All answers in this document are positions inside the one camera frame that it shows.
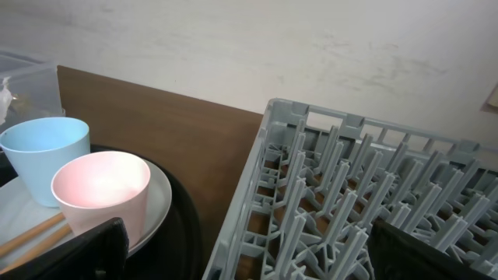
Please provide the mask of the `light blue cup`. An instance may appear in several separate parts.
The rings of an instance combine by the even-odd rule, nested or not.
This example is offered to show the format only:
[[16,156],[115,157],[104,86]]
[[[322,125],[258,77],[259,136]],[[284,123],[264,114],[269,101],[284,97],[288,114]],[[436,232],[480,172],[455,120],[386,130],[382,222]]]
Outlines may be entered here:
[[71,117],[25,121],[1,133],[1,148],[34,201],[55,208],[53,176],[65,164],[90,153],[89,125]]

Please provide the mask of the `grey round plate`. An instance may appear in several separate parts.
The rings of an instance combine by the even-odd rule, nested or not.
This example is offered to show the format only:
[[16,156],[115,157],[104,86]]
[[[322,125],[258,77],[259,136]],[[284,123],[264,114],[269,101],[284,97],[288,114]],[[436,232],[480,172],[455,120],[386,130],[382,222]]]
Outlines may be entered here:
[[[172,203],[171,184],[167,175],[156,164],[148,161],[147,165],[151,170],[151,179],[145,225],[139,242],[129,248],[129,256],[137,253],[152,239],[167,217]],[[58,208],[46,208],[36,203],[24,183],[15,177],[1,187],[1,243],[9,242],[59,213]],[[1,268],[9,266],[42,240],[63,227],[64,224],[66,224],[64,220],[56,223],[12,252],[2,256]]]

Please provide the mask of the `pink cup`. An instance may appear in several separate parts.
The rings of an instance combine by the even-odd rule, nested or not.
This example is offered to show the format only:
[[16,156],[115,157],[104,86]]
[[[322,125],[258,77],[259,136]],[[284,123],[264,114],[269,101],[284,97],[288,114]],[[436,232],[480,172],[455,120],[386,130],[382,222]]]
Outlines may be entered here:
[[128,243],[142,238],[151,171],[127,152],[93,152],[61,167],[51,181],[72,233],[81,235],[112,218],[124,222]]

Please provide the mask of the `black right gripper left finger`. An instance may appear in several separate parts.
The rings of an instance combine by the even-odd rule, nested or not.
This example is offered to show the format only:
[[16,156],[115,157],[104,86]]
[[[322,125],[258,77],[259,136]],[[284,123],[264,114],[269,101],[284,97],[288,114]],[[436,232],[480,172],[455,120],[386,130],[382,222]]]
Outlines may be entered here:
[[114,217],[2,273],[1,280],[118,280],[127,256],[125,224]]

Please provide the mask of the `wooden chopstick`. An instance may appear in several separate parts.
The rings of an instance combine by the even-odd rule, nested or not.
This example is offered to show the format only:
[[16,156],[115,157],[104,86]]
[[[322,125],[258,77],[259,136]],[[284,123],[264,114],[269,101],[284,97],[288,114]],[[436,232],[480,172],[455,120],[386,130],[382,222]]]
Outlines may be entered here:
[[38,257],[45,251],[49,250],[53,247],[57,242],[65,238],[68,234],[70,234],[71,228],[68,224],[63,225],[60,229],[52,233],[50,236],[42,240],[31,250],[27,251],[23,256],[12,262],[9,266],[4,268],[1,273],[6,273],[7,271],[11,271],[14,268],[17,268],[28,261],[33,260],[35,257]]
[[50,229],[51,227],[55,226],[59,222],[63,221],[65,219],[64,215],[62,213],[59,213],[44,222],[34,226],[33,228],[29,229],[28,231],[18,235],[17,237],[13,238],[12,240],[8,241],[7,243],[4,243],[1,245],[1,256],[5,256],[6,254],[11,253],[13,250],[16,248],[22,246],[24,243],[26,243],[29,240],[32,240],[35,236],[40,235],[41,233],[45,232],[46,230]]

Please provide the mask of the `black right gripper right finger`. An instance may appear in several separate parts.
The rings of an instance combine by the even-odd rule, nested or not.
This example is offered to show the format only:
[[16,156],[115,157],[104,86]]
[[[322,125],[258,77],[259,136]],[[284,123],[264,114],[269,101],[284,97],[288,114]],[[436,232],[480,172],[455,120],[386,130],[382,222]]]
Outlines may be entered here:
[[373,224],[367,249],[376,280],[492,280],[385,221]]

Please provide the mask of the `white paper napkin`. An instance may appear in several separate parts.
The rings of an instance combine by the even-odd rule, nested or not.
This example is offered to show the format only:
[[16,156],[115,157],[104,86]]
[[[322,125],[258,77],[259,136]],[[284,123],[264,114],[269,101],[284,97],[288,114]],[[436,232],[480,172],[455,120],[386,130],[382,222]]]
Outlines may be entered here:
[[4,124],[5,119],[7,118],[10,104],[13,100],[13,95],[9,91],[9,77],[5,77],[2,80],[1,86],[2,89],[0,91],[0,124]]

